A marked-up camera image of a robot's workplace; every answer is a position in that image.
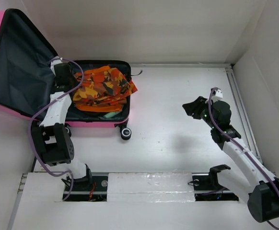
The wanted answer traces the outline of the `orange camouflage garment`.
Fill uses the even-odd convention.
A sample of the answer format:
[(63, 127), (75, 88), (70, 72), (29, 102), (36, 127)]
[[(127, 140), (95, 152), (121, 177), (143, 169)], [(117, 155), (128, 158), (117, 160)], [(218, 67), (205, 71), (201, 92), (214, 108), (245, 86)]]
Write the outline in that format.
[(132, 80), (128, 80), (118, 68), (102, 66), (84, 71), (84, 80), (75, 91), (73, 103), (90, 106), (127, 104), (127, 98), (137, 91)]

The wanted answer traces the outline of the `pink hard-shell suitcase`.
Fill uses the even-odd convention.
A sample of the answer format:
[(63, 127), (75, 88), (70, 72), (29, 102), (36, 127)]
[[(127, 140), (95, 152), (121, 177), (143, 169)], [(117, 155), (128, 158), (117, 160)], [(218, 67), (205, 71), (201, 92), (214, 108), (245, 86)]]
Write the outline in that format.
[[(55, 75), (50, 61), (58, 54), (32, 21), (19, 9), (0, 11), (0, 109), (30, 119), (50, 102)], [(131, 67), (120, 60), (76, 60), (83, 71), (105, 66), (119, 70), (129, 82)], [(122, 111), (112, 117), (109, 112), (85, 112), (74, 103), (68, 109), (68, 127), (119, 127), (121, 138), (129, 140), (127, 127), (130, 96)]]

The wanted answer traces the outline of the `orange cloth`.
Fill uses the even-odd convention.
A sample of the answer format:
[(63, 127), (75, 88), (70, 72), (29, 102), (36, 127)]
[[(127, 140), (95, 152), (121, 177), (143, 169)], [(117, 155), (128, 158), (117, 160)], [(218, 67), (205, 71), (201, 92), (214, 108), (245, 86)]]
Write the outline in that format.
[(106, 113), (106, 112), (119, 112), (122, 111), (123, 105), (115, 104), (115, 105), (105, 105), (105, 106), (90, 106), (86, 104), (76, 104), (76, 108), (85, 111), (85, 112), (99, 112), (99, 113)]

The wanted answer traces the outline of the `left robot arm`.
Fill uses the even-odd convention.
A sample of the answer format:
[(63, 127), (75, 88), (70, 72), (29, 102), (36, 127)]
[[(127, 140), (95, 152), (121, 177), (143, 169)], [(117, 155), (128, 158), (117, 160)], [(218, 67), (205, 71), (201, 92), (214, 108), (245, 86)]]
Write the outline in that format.
[(47, 173), (54, 177), (68, 174), (69, 178), (64, 180), (66, 184), (76, 183), (82, 190), (88, 190), (93, 185), (91, 170), (87, 164), (74, 159), (74, 145), (65, 125), (72, 94), (80, 83), (73, 77), (66, 59), (54, 58), (50, 69), (55, 75), (50, 102), (31, 118), (32, 124), (45, 113), (39, 125), (30, 127), (29, 140), (37, 161)]

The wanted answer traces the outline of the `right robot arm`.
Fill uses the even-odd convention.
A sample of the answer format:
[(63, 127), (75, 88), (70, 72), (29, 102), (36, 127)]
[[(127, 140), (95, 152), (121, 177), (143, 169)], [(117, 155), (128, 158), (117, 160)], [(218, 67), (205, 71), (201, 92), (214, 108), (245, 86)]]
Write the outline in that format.
[(247, 204), (254, 220), (275, 228), (272, 220), (279, 218), (279, 177), (253, 155), (231, 125), (230, 105), (220, 99), (200, 96), (182, 107), (188, 116), (203, 120), (210, 127), (212, 140), (243, 173), (243, 177), (239, 177), (226, 164), (211, 167), (209, 186), (232, 191)]

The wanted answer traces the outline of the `green and white tube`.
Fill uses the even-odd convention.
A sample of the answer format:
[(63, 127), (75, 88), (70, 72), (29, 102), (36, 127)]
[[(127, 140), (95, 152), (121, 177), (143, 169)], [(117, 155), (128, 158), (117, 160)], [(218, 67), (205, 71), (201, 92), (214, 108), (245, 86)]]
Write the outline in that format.
[(116, 116), (116, 115), (118, 115), (120, 113), (121, 113), (121, 111), (109, 112), (109, 113), (105, 114), (103, 117), (106, 118), (106, 119), (109, 119), (109, 118), (112, 118), (112, 117), (114, 117), (114, 116)]

